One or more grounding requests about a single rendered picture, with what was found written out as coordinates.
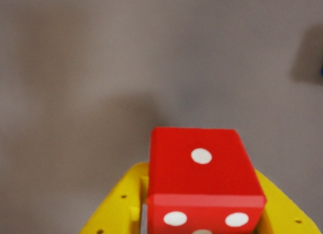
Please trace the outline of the red die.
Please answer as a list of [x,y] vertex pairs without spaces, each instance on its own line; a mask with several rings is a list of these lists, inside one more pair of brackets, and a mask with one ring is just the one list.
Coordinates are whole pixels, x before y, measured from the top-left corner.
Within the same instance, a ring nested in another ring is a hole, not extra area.
[[267,202],[234,129],[151,131],[147,234],[252,234]]

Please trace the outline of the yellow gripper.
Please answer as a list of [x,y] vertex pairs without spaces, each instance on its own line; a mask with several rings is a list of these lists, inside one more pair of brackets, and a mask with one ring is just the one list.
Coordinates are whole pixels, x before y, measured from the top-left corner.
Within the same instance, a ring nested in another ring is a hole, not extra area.
[[[252,234],[321,234],[276,185],[254,168],[267,204]],[[113,187],[78,234],[140,234],[147,204],[149,162],[132,166]]]

